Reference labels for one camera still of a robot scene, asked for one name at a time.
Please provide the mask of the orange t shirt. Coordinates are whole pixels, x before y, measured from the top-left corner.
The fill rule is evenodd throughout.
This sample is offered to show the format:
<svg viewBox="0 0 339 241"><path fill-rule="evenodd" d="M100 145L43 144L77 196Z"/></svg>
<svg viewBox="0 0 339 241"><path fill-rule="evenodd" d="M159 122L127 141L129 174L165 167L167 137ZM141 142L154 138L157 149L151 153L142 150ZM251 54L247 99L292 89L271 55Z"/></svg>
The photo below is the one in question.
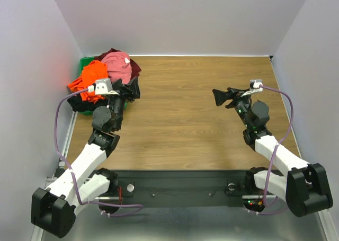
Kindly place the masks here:
<svg viewBox="0 0 339 241"><path fill-rule="evenodd" d="M82 70L81 75L75 79L72 83L68 84L68 88L72 92L77 92L88 88L95 84L95 81L102 78L108 78L107 65L94 60L89 65L85 66ZM82 101L88 101L96 103L99 100L103 100L104 97L101 95L95 95L95 92L82 92L80 93Z"/></svg>

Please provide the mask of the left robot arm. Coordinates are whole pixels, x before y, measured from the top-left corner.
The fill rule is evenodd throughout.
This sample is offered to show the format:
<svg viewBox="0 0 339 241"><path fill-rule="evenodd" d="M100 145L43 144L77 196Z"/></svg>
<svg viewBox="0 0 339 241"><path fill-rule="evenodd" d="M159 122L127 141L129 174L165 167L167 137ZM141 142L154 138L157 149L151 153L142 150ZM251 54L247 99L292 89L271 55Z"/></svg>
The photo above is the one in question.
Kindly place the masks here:
<svg viewBox="0 0 339 241"><path fill-rule="evenodd" d="M113 209L123 208L122 188L115 172L96 168L116 149L120 140L126 102L140 98L138 78L124 84L102 78L83 90L73 93L94 93L108 99L92 114L92 134L79 156L69 163L63 154L59 158L67 169L46 188L38 188L31 200L31 223L59 238L72 229L76 216L88 205Z"/></svg>

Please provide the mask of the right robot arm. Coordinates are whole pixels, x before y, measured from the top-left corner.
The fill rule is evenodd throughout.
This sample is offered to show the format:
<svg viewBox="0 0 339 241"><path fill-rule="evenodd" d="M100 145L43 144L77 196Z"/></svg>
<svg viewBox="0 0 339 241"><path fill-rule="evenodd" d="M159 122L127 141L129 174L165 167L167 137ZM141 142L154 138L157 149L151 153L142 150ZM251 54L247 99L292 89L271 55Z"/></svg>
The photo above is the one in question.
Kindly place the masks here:
<svg viewBox="0 0 339 241"><path fill-rule="evenodd" d="M267 168L257 167L247 171L244 189L249 193L263 191L283 200L287 208L297 217L329 209L333 198L325 168L311 164L292 153L282 145L281 140L268 130L269 107L262 101L252 102L252 94L265 87L261 82L252 82L250 88L240 90L212 91L217 106L235 109L245 126L245 143L255 152L269 160Z"/></svg>

